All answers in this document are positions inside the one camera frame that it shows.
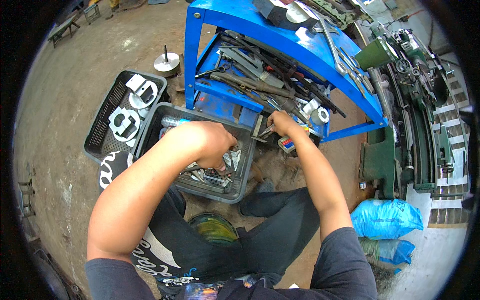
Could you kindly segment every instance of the metal disc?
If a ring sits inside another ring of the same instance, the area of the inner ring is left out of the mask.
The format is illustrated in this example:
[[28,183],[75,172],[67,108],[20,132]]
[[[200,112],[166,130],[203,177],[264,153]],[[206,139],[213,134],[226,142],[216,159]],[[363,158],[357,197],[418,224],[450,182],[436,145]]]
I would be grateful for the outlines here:
[[159,71],[163,76],[169,77],[177,73],[180,67],[180,57],[173,52],[167,53],[168,61],[165,60],[165,54],[156,58],[153,63],[155,70]]

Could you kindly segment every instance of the metal shaft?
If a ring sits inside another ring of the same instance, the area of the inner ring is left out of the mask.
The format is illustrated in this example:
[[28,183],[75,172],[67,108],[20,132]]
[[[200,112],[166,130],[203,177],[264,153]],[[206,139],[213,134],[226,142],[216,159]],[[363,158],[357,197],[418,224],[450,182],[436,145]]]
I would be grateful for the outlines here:
[[165,62],[168,62],[167,45],[163,45],[163,52],[165,53]]

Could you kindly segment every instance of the blue metal frame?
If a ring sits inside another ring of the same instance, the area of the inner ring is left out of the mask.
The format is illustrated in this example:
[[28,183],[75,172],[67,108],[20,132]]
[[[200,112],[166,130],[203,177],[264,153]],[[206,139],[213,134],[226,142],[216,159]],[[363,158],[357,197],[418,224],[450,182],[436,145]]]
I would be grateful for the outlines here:
[[[334,59],[323,33],[312,34],[305,28],[294,32],[275,27],[257,11],[251,0],[196,0],[188,7],[185,27],[185,101],[187,108],[193,109],[194,93],[195,90],[198,90],[221,100],[242,105],[252,111],[258,112],[262,109],[261,105],[246,96],[232,93],[226,84],[205,78],[195,79],[195,74],[212,69],[218,57],[215,54],[218,47],[217,36],[215,36],[195,61],[203,23],[236,31],[284,52],[303,65],[307,69],[306,71],[324,78],[325,81],[339,88],[371,120],[330,133],[328,132],[329,126],[324,126],[324,138],[321,139],[321,142],[387,126],[387,119],[383,117],[377,96],[366,93],[366,98],[364,98],[350,77],[342,76],[335,69]],[[336,45],[342,46],[349,55],[360,51],[360,48],[347,35],[338,28],[337,31],[339,35],[331,34]]]

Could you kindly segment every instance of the black plastic crate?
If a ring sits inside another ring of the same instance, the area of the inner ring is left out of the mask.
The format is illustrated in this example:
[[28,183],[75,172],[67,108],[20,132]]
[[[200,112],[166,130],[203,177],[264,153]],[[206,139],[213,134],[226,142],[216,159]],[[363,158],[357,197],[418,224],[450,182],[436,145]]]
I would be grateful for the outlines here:
[[148,116],[152,113],[153,107],[162,101],[168,101],[169,96],[166,92],[167,80],[161,76],[157,76],[150,73],[144,73],[137,70],[124,70],[115,79],[115,82],[112,84],[110,91],[105,96],[102,104],[97,110],[96,117],[90,126],[87,137],[85,138],[84,143],[84,152],[89,158],[93,159],[97,163],[100,163],[101,160],[110,152],[113,151],[128,151],[132,154],[135,154],[140,137],[142,136],[143,130],[145,129],[145,121],[143,125],[140,126],[137,133],[137,140],[133,147],[129,147],[125,142],[118,141],[114,136],[113,132],[108,126],[109,120],[108,117],[112,112],[120,106],[120,108],[134,109],[128,100],[130,93],[129,88],[125,84],[130,80],[134,74],[139,74],[145,79],[154,82],[158,88],[158,95],[154,102],[151,105]]
[[191,121],[213,121],[222,123],[225,129],[239,141],[239,145],[242,145],[240,161],[238,162],[237,171],[235,171],[234,178],[232,179],[233,182],[231,183],[232,188],[226,193],[213,192],[206,188],[199,187],[203,184],[199,184],[198,181],[193,179],[183,179],[182,182],[175,180],[175,185],[181,191],[229,204],[237,203],[243,198],[248,173],[252,165],[253,153],[255,151],[255,140],[250,138],[252,130],[250,127],[217,119],[201,112],[181,108],[166,102],[159,103],[155,107],[152,107],[150,112],[145,122],[145,131],[142,134],[135,153],[137,157],[141,157],[158,142],[160,130],[163,128],[161,120],[164,115],[184,118]]

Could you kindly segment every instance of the hand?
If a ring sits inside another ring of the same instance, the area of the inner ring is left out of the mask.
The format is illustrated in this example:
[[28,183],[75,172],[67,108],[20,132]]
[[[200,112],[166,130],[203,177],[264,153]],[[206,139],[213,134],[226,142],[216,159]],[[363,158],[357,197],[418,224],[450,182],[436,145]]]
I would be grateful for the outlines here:
[[174,151],[185,151],[191,162],[202,168],[225,169],[222,156],[237,144],[221,123],[191,121],[170,130],[162,139],[171,140]]
[[292,117],[287,114],[286,111],[274,111],[267,120],[267,126],[270,126],[272,124],[275,124],[273,127],[273,131],[278,133],[280,136],[290,136],[292,134],[295,134],[295,132],[301,132],[304,131],[304,129],[298,125],[295,120],[292,119]]

